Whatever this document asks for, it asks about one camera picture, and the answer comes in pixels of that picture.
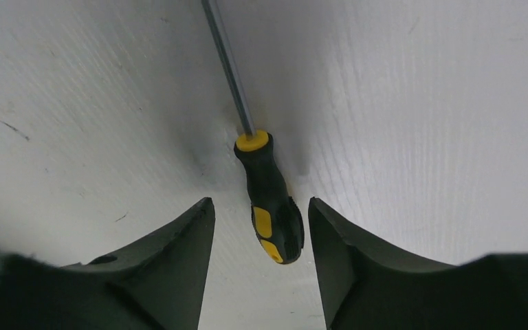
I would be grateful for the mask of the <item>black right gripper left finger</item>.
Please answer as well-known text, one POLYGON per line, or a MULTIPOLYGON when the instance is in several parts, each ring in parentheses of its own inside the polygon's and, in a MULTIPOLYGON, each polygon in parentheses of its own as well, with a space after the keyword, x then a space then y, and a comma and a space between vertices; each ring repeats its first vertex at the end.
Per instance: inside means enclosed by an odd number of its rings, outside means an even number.
POLYGON ((196 329, 214 228, 205 197, 87 264, 0 252, 0 329, 196 329))

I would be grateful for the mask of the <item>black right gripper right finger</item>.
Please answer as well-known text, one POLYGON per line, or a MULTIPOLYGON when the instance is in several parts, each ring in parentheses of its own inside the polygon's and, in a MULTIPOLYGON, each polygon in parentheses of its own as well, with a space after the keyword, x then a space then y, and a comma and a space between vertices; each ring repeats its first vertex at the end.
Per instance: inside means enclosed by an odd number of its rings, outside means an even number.
POLYGON ((528 329, 528 254, 449 265, 381 239, 319 198, 308 213, 328 329, 528 329))

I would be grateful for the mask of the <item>black yellow handled screwdriver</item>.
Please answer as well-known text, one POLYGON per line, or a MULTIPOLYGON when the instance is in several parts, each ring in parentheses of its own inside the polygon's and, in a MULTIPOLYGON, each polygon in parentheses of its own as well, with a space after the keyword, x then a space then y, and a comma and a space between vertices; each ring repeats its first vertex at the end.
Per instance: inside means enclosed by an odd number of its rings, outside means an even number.
POLYGON ((272 134, 254 126, 219 6, 216 1, 201 4, 243 129, 233 150, 245 171, 252 227, 274 262, 293 263, 305 242, 302 215, 276 163, 272 134))

